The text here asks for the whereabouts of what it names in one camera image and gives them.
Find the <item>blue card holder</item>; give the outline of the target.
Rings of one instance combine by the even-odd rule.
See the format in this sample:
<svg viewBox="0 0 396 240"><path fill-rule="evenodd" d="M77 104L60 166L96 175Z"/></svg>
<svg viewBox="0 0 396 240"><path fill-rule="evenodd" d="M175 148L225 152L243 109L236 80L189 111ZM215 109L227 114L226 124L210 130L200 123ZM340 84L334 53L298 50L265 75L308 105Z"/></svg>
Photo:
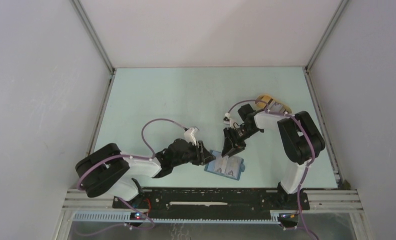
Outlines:
<svg viewBox="0 0 396 240"><path fill-rule="evenodd" d="M215 160L207 163L204 170L224 178L240 180L241 174L245 171L244 159L238 156L221 156L221 152L211 150L210 153L216 157Z"/></svg>

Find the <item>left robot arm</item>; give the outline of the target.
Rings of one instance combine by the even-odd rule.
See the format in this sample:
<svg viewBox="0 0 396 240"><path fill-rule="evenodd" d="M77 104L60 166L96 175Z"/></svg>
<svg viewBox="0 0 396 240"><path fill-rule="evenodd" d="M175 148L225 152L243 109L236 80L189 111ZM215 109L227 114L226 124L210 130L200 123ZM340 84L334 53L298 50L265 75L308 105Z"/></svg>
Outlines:
<svg viewBox="0 0 396 240"><path fill-rule="evenodd" d="M215 159L201 140L193 144L178 138L154 157L122 153L115 143L109 143L76 164L79 176L76 188L85 191L89 198L110 194L120 197L131 208L138 208L144 195L137 177L163 178L177 166L204 166Z"/></svg>

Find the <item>white patterned card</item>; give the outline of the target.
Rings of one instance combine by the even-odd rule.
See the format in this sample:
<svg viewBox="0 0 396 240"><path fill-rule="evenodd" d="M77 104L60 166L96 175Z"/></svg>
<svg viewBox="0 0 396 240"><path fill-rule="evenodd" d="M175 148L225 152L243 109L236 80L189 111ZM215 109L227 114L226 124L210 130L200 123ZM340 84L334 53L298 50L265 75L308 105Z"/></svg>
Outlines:
<svg viewBox="0 0 396 240"><path fill-rule="evenodd" d="M239 179L241 174L241 168L243 164L243 159L232 157L228 159L225 174L229 177Z"/></svg>
<svg viewBox="0 0 396 240"><path fill-rule="evenodd" d="M219 174L225 174L227 163L228 163L228 156L222 157L219 156L214 162L214 171Z"/></svg>

